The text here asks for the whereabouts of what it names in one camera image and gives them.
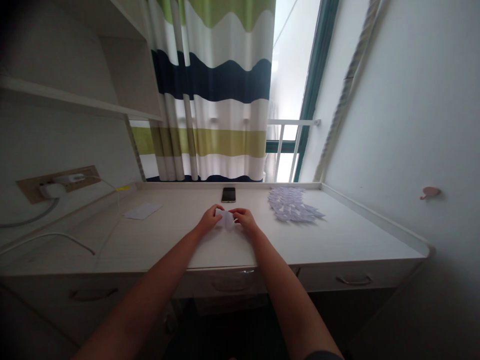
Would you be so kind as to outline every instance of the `desk drawer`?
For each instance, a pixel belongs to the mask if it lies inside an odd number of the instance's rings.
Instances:
[[[298,279],[308,292],[395,288],[420,262],[401,259],[323,264],[302,267]]]
[[[34,309],[120,300],[141,274],[13,276],[1,281]]]
[[[140,275],[9,277],[2,282],[77,345],[88,339]]]
[[[212,298],[266,293],[260,269],[187,272],[174,298]]]

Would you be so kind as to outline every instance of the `forearm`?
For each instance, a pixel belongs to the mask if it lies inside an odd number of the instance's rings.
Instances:
[[[74,359],[134,359],[174,293],[202,235],[193,229],[142,276]]]
[[[252,240],[290,357],[303,360],[319,350],[342,356],[302,284],[265,234],[258,229]]]

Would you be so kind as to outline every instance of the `metal railing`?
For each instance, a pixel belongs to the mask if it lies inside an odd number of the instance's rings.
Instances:
[[[292,178],[294,176],[295,170],[295,160],[297,158],[297,154],[299,152],[299,143],[300,143],[300,134],[302,133],[302,129],[304,126],[318,126],[320,125],[320,119],[318,120],[275,120],[275,119],[268,119],[268,125],[280,125],[280,137],[278,140],[278,152],[276,153],[276,163],[275,163],[275,177],[274,182],[277,182],[277,176],[279,174],[279,164],[280,164],[280,154],[282,152],[282,143],[284,140],[284,130],[285,125],[297,125],[298,130],[296,132],[296,139],[295,139],[295,149],[293,150],[293,158],[291,160],[291,167],[290,167],[290,177],[288,182],[292,182]]]

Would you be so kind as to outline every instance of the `navy blue stripe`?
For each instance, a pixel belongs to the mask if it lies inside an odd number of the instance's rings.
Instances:
[[[166,183],[167,181],[161,181],[160,176],[149,177],[146,179],[149,183]],[[210,175],[206,180],[202,180],[198,177],[198,180],[193,180],[191,175],[185,175],[185,179],[181,181],[169,181],[171,183],[196,183],[196,182],[208,182],[208,183],[261,183],[263,180],[252,180],[247,175],[242,175],[234,179],[230,179],[221,175]]]
[[[190,66],[185,66],[181,51],[177,52],[179,65],[173,65],[162,50],[151,53],[161,94],[171,94],[178,100],[183,100],[183,94],[187,94],[190,100],[198,95],[212,102],[234,99],[244,104],[270,98],[272,64],[266,59],[245,71],[233,60],[215,68],[208,67],[193,52],[190,53]]]

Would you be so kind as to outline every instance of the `desk surface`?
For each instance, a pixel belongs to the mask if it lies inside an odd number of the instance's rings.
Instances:
[[[250,209],[257,224],[291,266],[425,258],[321,190],[303,194],[305,204],[326,214],[313,223],[277,220],[268,203],[268,193],[268,189],[237,188],[237,202],[224,204],[224,208]],[[208,207],[220,202],[221,195],[221,188],[135,191],[122,199],[122,213],[145,202],[163,207],[145,220],[134,220],[123,216],[118,219],[116,205],[111,205],[68,231],[92,247],[95,256],[57,237],[2,269],[2,275],[147,271],[198,223]],[[103,243],[115,224],[109,241]],[[231,232],[215,228],[202,239],[188,268],[255,265],[250,240],[237,225]]]

